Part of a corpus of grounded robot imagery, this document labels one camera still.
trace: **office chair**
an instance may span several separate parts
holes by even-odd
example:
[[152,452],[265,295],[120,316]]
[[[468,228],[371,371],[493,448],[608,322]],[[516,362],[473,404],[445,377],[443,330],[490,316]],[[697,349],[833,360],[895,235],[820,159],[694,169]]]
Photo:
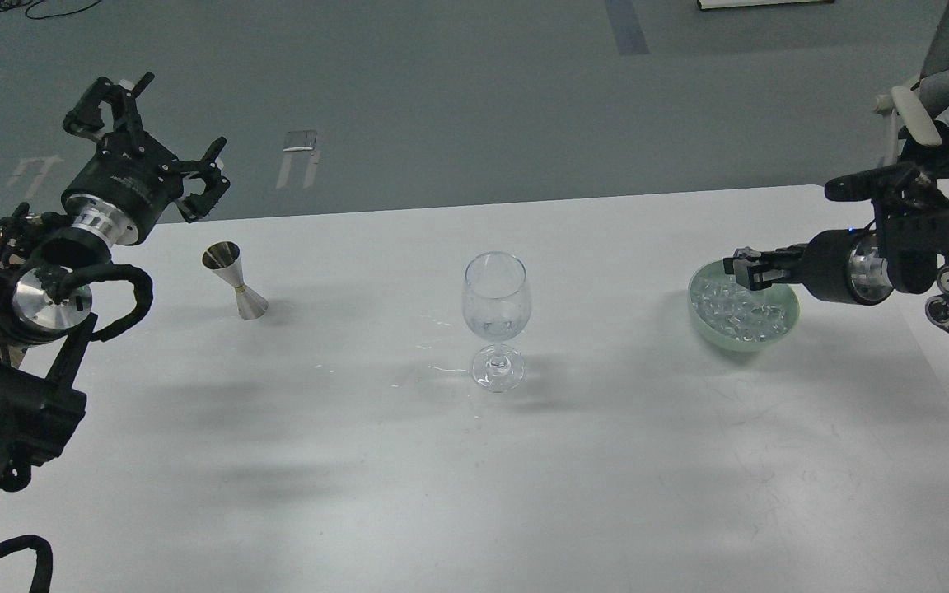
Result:
[[900,154],[900,120],[906,125],[909,142],[927,147],[941,145],[933,120],[949,106],[949,1],[939,19],[933,44],[925,56],[922,71],[885,95],[877,95],[874,112],[885,117],[885,157],[882,165],[892,165]]

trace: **green bowl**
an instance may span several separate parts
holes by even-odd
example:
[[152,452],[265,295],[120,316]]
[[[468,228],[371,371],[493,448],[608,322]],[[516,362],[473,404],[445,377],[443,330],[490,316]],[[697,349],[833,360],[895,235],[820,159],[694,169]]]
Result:
[[723,272],[720,259],[701,267],[688,285],[690,323],[702,338],[735,353],[756,353],[786,337],[801,303],[786,284],[752,290]]

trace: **water spill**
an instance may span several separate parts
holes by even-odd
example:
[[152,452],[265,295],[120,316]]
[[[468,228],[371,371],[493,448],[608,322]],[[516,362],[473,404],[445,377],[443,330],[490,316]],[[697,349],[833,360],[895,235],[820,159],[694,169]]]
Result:
[[433,368],[434,371],[441,371],[441,372],[463,372],[463,374],[465,375],[468,374],[468,372],[470,372],[470,371],[467,371],[466,368],[441,368],[441,367],[435,367],[433,364],[428,364],[427,368]]
[[423,340],[419,342],[417,345],[415,345],[415,347],[421,350],[429,350],[433,348],[432,344],[437,344],[438,342],[444,342],[444,341],[445,341],[445,338],[437,338],[434,340]]
[[434,324],[436,324],[436,325],[441,325],[441,326],[445,326],[445,327],[452,327],[452,323],[445,322],[445,320],[438,320],[438,319],[434,318],[434,316],[432,316],[432,315],[420,315],[420,316],[421,316],[422,319],[429,319],[429,320],[432,320],[432,322],[434,322]]

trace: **wine glass base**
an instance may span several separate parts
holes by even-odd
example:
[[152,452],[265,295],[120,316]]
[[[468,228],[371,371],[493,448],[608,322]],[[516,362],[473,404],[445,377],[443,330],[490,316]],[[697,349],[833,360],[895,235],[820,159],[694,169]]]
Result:
[[494,394],[511,390],[525,374],[526,363],[521,354],[506,344],[486,346],[471,360],[471,378]]

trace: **wine glass stem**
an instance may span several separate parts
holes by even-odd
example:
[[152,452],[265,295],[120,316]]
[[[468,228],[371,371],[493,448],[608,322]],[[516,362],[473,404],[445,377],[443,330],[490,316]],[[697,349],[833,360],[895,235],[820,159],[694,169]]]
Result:
[[493,349],[497,350],[497,353],[486,362],[487,371],[491,376],[505,376],[512,371],[512,359],[509,359],[506,354],[501,354],[504,352],[503,344],[493,345]]

